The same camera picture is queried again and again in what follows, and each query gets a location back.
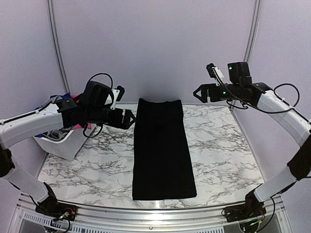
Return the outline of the black t-shirt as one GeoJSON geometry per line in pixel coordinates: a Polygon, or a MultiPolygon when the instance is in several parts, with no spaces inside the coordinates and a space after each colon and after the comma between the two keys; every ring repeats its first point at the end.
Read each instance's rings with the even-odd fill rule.
{"type": "Polygon", "coordinates": [[[197,195],[180,100],[139,99],[134,128],[134,200],[197,195]]]}

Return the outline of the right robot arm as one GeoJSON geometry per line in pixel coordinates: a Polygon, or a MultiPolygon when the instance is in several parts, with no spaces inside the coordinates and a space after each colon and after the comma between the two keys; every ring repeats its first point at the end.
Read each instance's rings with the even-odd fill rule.
{"type": "Polygon", "coordinates": [[[265,83],[254,83],[248,63],[227,65],[230,83],[224,83],[220,68],[210,63],[206,66],[215,82],[202,84],[193,95],[202,103],[237,100],[257,111],[269,115],[295,140],[298,152],[277,175],[258,186],[245,197],[241,206],[244,217],[252,217],[267,199],[292,187],[311,172],[311,122],[265,83]]]}

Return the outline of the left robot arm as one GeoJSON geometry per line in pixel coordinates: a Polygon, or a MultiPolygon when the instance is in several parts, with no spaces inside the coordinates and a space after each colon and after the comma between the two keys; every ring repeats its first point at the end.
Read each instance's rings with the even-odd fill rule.
{"type": "Polygon", "coordinates": [[[89,124],[117,129],[129,129],[135,122],[132,111],[116,108],[123,97],[122,86],[112,88],[96,81],[88,81],[82,94],[75,98],[60,99],[44,107],[0,122],[0,176],[13,186],[30,195],[37,205],[51,216],[61,212],[51,187],[38,181],[16,165],[9,148],[25,139],[52,130],[79,124],[84,129],[89,124]]]}

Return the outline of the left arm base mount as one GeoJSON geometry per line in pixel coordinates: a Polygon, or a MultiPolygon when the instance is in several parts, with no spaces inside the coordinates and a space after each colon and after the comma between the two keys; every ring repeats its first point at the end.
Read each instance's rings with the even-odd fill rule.
{"type": "Polygon", "coordinates": [[[57,220],[69,220],[74,221],[77,215],[78,207],[76,205],[66,204],[58,202],[56,206],[44,207],[41,204],[37,204],[35,211],[40,214],[51,216],[57,220]]]}

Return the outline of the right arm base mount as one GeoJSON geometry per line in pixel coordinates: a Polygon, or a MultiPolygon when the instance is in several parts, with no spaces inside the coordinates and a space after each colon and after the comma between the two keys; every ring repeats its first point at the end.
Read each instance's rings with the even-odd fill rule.
{"type": "Polygon", "coordinates": [[[263,205],[255,209],[249,209],[246,204],[239,204],[225,207],[221,214],[226,218],[227,222],[234,222],[259,216],[263,217],[266,214],[266,209],[263,205]]]}

